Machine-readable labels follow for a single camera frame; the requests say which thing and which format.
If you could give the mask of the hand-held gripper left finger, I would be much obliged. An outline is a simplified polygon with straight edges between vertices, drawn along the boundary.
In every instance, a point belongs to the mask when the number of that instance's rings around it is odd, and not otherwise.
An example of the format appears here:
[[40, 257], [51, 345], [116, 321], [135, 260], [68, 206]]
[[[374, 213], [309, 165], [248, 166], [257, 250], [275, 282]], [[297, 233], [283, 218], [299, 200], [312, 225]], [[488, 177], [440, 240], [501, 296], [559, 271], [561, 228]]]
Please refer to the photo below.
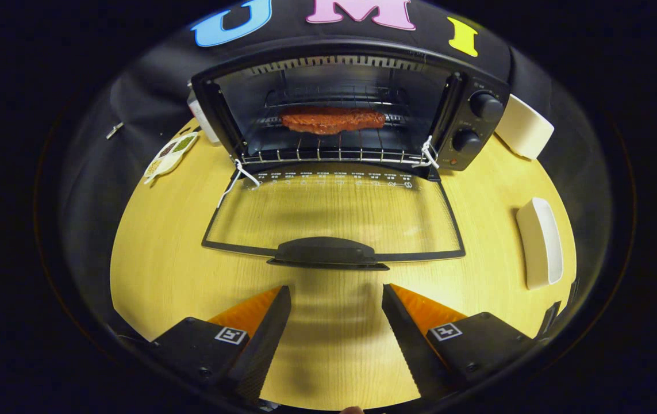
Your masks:
[[257, 403], [290, 312], [289, 287], [276, 286], [208, 320], [183, 318], [148, 351], [205, 393]]

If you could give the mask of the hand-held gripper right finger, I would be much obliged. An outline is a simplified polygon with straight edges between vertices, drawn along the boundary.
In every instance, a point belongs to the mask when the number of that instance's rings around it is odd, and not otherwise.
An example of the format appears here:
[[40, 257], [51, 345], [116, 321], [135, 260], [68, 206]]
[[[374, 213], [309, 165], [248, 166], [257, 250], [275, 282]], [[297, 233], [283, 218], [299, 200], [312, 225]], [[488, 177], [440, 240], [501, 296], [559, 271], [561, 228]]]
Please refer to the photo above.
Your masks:
[[383, 286], [382, 309], [423, 399], [475, 387], [534, 345], [489, 312], [466, 316], [393, 283]]

